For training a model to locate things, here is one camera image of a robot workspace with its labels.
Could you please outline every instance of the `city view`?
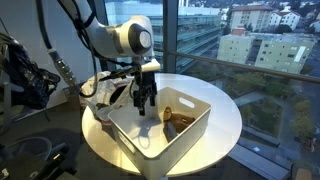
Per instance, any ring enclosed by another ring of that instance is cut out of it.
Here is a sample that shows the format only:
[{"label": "city view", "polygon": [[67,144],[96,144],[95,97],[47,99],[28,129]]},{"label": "city view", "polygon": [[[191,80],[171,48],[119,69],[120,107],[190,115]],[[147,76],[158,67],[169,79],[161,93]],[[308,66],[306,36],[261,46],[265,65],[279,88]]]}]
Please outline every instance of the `city view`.
[{"label": "city view", "polygon": [[[153,25],[163,48],[161,0],[105,0],[110,25],[136,14]],[[320,84],[217,64],[217,61],[320,78],[320,2],[315,0],[179,0],[176,73],[226,92],[242,115],[238,144],[286,169],[320,177]],[[162,53],[156,52],[162,63]]]}]

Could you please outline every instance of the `white plastic bin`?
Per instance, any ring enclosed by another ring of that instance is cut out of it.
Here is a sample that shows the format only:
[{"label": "white plastic bin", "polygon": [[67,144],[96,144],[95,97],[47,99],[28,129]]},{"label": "white plastic bin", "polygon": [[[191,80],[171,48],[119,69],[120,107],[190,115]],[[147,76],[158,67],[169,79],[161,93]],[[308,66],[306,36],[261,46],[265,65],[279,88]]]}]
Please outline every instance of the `white plastic bin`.
[{"label": "white plastic bin", "polygon": [[[170,106],[173,113],[196,118],[182,133],[167,141],[163,111]],[[211,105],[166,87],[158,91],[156,106],[145,104],[145,116],[132,102],[109,113],[115,139],[137,169],[149,180],[159,180],[183,157],[204,134]]]}]

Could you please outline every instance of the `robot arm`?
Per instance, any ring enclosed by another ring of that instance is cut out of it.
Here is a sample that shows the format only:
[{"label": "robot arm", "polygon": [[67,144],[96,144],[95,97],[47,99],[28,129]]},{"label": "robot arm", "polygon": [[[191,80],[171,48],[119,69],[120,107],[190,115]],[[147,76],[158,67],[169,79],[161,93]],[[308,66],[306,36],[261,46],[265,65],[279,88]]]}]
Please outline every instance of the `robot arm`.
[{"label": "robot arm", "polygon": [[153,32],[149,18],[132,16],[121,25],[100,24],[85,0],[58,0],[59,4],[74,22],[78,33],[85,33],[94,55],[100,59],[132,57],[138,68],[134,72],[139,90],[134,91],[134,106],[144,115],[144,104],[150,97],[150,105],[155,105],[157,94],[154,71],[160,64],[154,59]]}]

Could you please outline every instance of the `round white table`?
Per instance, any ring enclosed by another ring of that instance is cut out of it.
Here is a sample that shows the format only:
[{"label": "round white table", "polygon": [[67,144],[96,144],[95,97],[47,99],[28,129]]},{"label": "round white table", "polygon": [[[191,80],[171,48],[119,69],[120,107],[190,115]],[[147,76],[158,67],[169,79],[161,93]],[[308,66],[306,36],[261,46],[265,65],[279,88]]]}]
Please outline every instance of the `round white table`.
[{"label": "round white table", "polygon": [[[242,129],[241,115],[234,101],[216,86],[193,77],[159,73],[155,80],[158,90],[171,87],[211,104],[206,132],[166,176],[195,173],[226,156],[237,143]],[[101,158],[127,172],[140,174],[112,138],[112,129],[103,129],[89,107],[82,117],[82,131],[89,146]]]}]

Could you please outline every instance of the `floor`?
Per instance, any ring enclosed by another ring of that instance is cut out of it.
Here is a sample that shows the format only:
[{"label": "floor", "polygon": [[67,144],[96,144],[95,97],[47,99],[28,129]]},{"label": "floor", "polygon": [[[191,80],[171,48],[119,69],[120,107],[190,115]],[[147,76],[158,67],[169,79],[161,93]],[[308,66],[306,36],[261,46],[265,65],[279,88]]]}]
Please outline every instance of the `floor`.
[{"label": "floor", "polygon": [[[43,112],[24,118],[12,125],[10,130],[0,136],[0,142],[4,145],[26,137],[47,137],[53,146],[66,143],[69,152],[62,166],[72,166],[77,170],[75,176],[79,179],[119,179],[119,180],[144,180],[139,175],[128,174],[112,164],[102,160],[87,145],[81,135],[81,113],[69,103],[56,106],[46,111],[50,121]],[[170,180],[260,180],[264,179],[255,172],[249,170],[229,157],[224,158],[218,164],[201,172],[188,176],[169,178]]]}]

